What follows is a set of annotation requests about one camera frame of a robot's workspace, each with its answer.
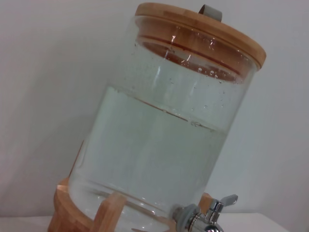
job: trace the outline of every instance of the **wooden lid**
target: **wooden lid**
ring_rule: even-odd
[[[266,59],[264,49],[253,39],[203,14],[166,4],[143,3],[138,6],[135,15],[160,18],[167,22],[177,23],[204,32],[215,37],[234,50],[239,50],[252,58],[258,69],[263,66]]]

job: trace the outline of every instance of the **glass beverage dispenser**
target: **glass beverage dispenser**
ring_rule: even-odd
[[[93,128],[69,182],[74,204],[93,219],[112,192],[127,197],[116,232],[164,232],[153,216],[197,204],[262,47],[209,16],[138,6]]]

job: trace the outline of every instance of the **wooden slat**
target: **wooden slat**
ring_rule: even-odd
[[[212,202],[212,197],[208,193],[203,193],[201,200],[198,203],[198,206],[201,208],[201,212],[205,214],[209,209]]]
[[[124,195],[118,192],[112,193],[101,203],[90,232],[114,232],[125,204]]]
[[[68,178],[62,180],[54,196],[55,213],[49,225],[49,232],[89,232],[93,221],[83,214],[72,202],[68,193]],[[67,230],[60,230],[61,225]]]

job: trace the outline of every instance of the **stainless steel tap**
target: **stainless steel tap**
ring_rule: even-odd
[[[206,214],[200,212],[195,204],[187,207],[176,207],[172,218],[176,221],[177,232],[224,232],[217,223],[223,207],[233,205],[237,202],[237,195],[230,195],[220,201],[213,199]]]

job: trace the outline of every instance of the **water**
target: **water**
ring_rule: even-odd
[[[70,197],[94,218],[113,191],[128,197],[116,232],[163,232],[175,204],[198,203],[226,135],[108,87],[70,177]]]

